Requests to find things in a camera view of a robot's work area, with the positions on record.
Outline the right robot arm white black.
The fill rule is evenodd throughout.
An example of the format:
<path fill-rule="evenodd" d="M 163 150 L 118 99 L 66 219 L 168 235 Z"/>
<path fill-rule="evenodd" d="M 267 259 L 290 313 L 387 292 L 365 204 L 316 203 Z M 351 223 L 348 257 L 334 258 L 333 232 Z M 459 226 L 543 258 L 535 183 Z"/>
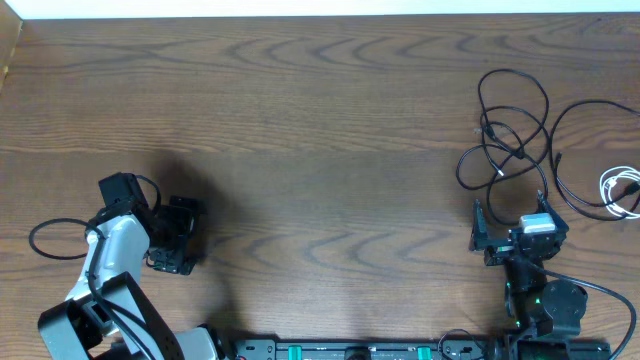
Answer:
<path fill-rule="evenodd" d="M 520 217 L 505 238 L 493 238 L 481 204 L 473 204 L 470 249 L 506 275 L 505 308 L 516 327 L 489 341 L 487 359 L 568 359 L 581 331 L 588 295 L 559 278 L 550 281 L 543 262 L 557 255 L 569 227 L 540 193 L 534 213 Z"/>

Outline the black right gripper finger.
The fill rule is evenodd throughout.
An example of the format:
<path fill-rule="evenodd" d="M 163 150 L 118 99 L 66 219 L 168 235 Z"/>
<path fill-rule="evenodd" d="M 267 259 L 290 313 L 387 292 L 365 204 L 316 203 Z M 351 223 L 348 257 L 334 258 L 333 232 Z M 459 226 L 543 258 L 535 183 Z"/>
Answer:
<path fill-rule="evenodd" d="M 569 231 L 569 226 L 567 223 L 559 216 L 559 214 L 552 208 L 550 205 L 547 196 L 542 192 L 538 191 L 537 194 L 537 213 L 546 213 L 553 220 L 556 225 L 556 231 L 558 233 L 566 234 Z"/>
<path fill-rule="evenodd" d="M 484 250 L 489 243 L 489 233 L 481 203 L 475 200 L 473 203 L 473 224 L 470 236 L 469 249 L 471 251 Z"/>

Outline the cardboard box side panel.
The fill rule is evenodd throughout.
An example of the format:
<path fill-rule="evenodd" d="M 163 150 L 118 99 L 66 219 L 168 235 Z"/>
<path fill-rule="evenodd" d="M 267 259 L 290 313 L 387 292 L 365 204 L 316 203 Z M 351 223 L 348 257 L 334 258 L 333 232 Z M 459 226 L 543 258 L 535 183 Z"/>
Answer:
<path fill-rule="evenodd" d="M 0 88 L 9 72 L 9 65 L 21 34 L 23 20 L 5 1 L 0 4 Z"/>

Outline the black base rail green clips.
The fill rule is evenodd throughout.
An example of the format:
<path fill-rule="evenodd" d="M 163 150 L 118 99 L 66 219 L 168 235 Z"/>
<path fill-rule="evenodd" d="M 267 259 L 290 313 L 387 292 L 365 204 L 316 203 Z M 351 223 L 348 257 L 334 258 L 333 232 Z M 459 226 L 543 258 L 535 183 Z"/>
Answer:
<path fill-rule="evenodd" d="M 515 341 L 507 336 L 474 337 L 450 331 L 438 339 L 416 341 L 282 340 L 259 337 L 224 345 L 228 360 L 603 360 L 612 355 L 595 340 Z"/>

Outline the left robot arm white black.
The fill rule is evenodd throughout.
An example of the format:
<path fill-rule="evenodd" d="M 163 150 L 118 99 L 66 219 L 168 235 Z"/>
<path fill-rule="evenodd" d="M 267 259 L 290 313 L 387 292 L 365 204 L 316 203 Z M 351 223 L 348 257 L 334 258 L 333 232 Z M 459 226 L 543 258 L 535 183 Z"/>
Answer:
<path fill-rule="evenodd" d="M 104 359 L 220 359 L 211 330 L 200 325 L 174 332 L 144 294 L 141 270 L 188 275 L 189 240 L 201 214 L 198 201 L 171 197 L 149 205 L 136 195 L 108 195 L 105 206 L 85 223 L 88 252 L 81 274 L 65 300 L 44 311 L 39 334 L 54 359 L 88 359 L 110 336 L 121 340 Z"/>

